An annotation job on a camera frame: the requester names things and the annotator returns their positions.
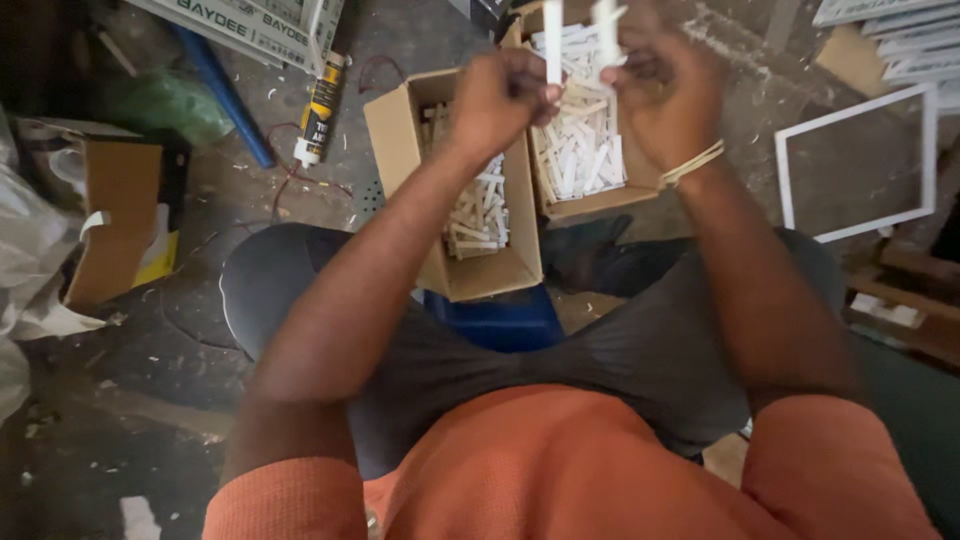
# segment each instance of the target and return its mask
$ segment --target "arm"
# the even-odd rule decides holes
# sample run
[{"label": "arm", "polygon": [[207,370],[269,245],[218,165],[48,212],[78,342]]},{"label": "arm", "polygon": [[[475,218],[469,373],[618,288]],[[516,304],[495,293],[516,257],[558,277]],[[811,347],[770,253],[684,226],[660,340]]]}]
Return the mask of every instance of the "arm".
[{"label": "arm", "polygon": [[[630,59],[602,77],[616,88],[650,159],[673,170],[718,140],[722,72],[709,51],[685,37],[624,38]],[[714,160],[682,177],[678,192],[703,253],[732,369],[755,417],[791,395],[859,401],[843,329],[732,166]]]},{"label": "arm", "polygon": [[224,481],[277,461],[354,466],[345,401],[376,368],[453,204],[561,90],[527,51],[478,57],[459,84],[449,138],[320,272],[257,364],[230,437]]}]

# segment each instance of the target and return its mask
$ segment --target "blue stool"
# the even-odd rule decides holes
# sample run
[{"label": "blue stool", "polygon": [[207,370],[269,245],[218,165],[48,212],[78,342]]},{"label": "blue stool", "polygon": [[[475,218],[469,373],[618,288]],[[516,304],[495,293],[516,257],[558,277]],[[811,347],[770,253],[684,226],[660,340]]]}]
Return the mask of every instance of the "blue stool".
[{"label": "blue stool", "polygon": [[539,351],[566,338],[542,283],[511,293],[510,300],[514,295],[525,298],[510,303],[454,304],[437,293],[424,291],[423,307],[470,343],[498,353]]}]

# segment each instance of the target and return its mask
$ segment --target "blue pipe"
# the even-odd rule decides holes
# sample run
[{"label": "blue pipe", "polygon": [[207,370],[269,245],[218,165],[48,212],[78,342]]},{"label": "blue pipe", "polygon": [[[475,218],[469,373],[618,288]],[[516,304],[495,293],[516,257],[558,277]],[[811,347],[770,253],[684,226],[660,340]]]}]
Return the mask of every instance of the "blue pipe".
[{"label": "blue pipe", "polygon": [[174,24],[173,27],[186,49],[187,56],[200,70],[200,76],[204,78],[204,82],[210,87],[213,95],[217,97],[217,101],[220,102],[230,119],[233,120],[240,136],[243,137],[253,157],[256,158],[256,162],[265,169],[275,167],[274,153],[267,145],[267,141],[264,140],[263,134],[256,127],[256,123],[250,118],[250,113],[243,106],[240,97],[233,90],[233,85],[230,84],[227,74],[224,73],[224,68],[217,61],[209,43],[202,36],[180,25]]}]

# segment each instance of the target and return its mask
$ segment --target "rubber band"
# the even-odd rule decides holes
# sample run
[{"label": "rubber band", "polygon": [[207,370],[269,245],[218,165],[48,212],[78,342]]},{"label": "rubber band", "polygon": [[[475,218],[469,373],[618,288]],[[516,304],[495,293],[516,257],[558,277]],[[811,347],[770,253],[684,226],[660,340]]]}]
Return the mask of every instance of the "rubber band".
[{"label": "rubber band", "polygon": [[716,144],[707,148],[703,154],[664,174],[661,178],[667,185],[677,185],[677,182],[680,181],[680,177],[690,174],[707,163],[719,158],[723,154],[724,150],[724,141],[721,138],[716,142]]}]

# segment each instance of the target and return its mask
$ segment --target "open cardboard box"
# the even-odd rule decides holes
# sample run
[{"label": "open cardboard box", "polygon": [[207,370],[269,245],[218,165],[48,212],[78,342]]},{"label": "open cardboard box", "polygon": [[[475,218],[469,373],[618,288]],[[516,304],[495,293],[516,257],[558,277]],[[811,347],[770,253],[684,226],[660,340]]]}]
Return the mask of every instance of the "open cardboard box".
[{"label": "open cardboard box", "polygon": [[[389,199],[425,158],[420,112],[452,102],[461,69],[422,73],[364,107],[383,192]],[[417,285],[463,302],[532,287],[543,281],[537,212],[526,137],[504,153],[504,198],[510,210],[510,243],[495,254],[457,260],[440,236],[420,270]]]},{"label": "open cardboard box", "polygon": [[[164,147],[107,124],[55,118],[20,118],[17,131],[36,175],[61,208],[108,223],[90,227],[83,253],[63,297],[78,312],[173,271],[183,212],[189,153]],[[81,197],[60,177],[55,154],[73,153]]]},{"label": "open cardboard box", "polygon": [[[541,32],[543,30],[541,4],[542,2],[538,2],[522,8],[519,11],[519,17],[500,44],[504,47],[520,47],[531,34]],[[564,25],[590,24],[591,4],[592,0],[565,0]],[[617,112],[617,127],[623,136],[623,165],[627,175],[624,187],[589,195],[583,199],[550,204],[540,188],[540,179],[543,179],[543,184],[546,185],[546,169],[539,160],[530,158],[532,163],[537,164],[533,174],[536,180],[534,184],[539,194],[540,212],[550,220],[552,226],[574,225],[588,221],[592,217],[598,217],[597,214],[603,213],[603,210],[653,199],[663,190],[662,173],[647,159],[637,144],[633,130],[630,128],[630,121],[626,117],[625,108],[617,107]],[[540,130],[531,128],[529,136],[531,137],[530,148],[537,148],[539,137],[542,136]]]}]

